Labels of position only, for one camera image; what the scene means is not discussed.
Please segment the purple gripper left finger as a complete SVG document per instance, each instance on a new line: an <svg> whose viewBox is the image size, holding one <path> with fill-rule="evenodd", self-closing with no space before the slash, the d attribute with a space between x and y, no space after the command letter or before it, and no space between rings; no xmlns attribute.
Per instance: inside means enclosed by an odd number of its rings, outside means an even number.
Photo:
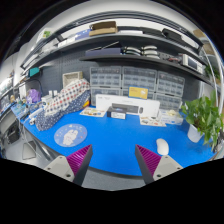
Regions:
<svg viewBox="0 0 224 224"><path fill-rule="evenodd" d="M44 170L81 186L92 155L92 145L88 145L67 157L56 157Z"/></svg>

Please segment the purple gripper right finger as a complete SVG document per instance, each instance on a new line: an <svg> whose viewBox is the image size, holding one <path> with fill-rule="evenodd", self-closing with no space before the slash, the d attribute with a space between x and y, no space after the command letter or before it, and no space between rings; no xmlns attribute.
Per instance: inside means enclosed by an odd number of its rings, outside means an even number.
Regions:
<svg viewBox="0 0 224 224"><path fill-rule="evenodd" d="M182 166L169 155L160 156L140 145L135 146L135 156L146 184L182 169Z"/></svg>

